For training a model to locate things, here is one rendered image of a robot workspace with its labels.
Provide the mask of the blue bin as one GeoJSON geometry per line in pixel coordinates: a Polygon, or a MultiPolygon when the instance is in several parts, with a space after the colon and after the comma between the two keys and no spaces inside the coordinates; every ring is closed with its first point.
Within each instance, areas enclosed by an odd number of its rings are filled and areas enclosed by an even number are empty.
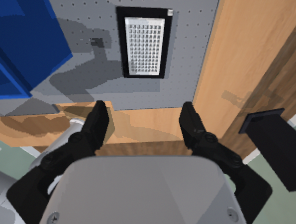
{"type": "Polygon", "coordinates": [[[49,0],[0,0],[0,99],[31,98],[72,57],[49,0]]]}

